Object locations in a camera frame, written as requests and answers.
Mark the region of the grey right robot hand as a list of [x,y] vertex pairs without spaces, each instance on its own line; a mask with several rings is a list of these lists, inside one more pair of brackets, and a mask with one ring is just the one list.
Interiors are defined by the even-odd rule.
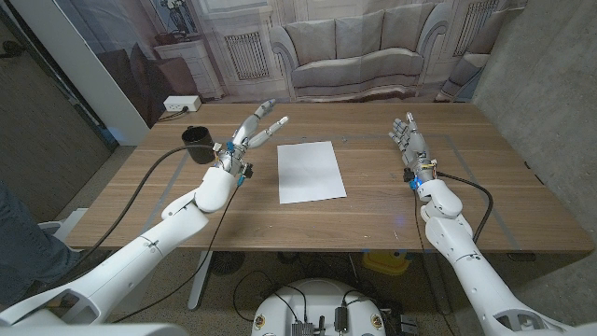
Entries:
[[410,112],[406,113],[404,120],[394,120],[393,130],[388,135],[398,145],[402,161],[410,170],[407,173],[408,180],[425,183],[437,178],[437,161],[432,157],[429,146]]

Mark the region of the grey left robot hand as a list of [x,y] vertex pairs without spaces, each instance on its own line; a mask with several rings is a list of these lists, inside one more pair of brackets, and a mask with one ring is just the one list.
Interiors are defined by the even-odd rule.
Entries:
[[237,175],[243,170],[243,156],[246,151],[250,148],[262,146],[289,121],[288,116],[282,117],[270,127],[257,133],[259,122],[273,111],[275,104],[275,99],[264,102],[252,115],[240,124],[230,140],[225,144],[225,147],[218,151],[218,159],[215,164],[216,168],[226,171],[231,175]]

